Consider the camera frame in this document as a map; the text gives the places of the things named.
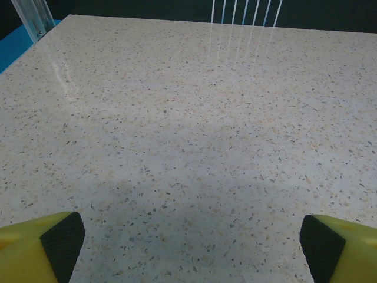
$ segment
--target dark wall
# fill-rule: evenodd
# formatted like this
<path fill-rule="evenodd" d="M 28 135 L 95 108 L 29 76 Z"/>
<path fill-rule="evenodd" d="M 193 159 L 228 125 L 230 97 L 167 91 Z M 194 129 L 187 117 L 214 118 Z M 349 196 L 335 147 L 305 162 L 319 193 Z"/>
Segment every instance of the dark wall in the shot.
<path fill-rule="evenodd" d="M 11 0 L 0 0 L 0 38 L 21 25 Z M 223 1 L 216 0 L 214 21 L 221 22 Z M 227 0 L 225 23 L 231 23 L 235 0 Z M 273 25 L 280 0 L 271 0 L 266 25 Z M 47 0 L 52 16 L 100 15 L 210 22 L 212 0 Z M 246 0 L 237 1 L 234 23 L 241 24 Z M 245 24 L 253 22 L 257 0 L 249 0 Z M 256 25 L 262 25 L 268 0 L 260 0 Z M 377 33 L 377 0 L 283 0 L 278 27 Z"/>

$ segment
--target speckled white surface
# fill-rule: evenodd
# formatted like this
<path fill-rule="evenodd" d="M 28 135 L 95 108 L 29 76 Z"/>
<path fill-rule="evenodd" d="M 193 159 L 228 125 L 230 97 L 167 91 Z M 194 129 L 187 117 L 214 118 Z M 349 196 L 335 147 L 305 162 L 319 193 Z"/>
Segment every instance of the speckled white surface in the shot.
<path fill-rule="evenodd" d="M 76 210 L 71 282 L 312 282 L 377 226 L 377 35 L 69 16 L 0 76 L 0 226 Z"/>

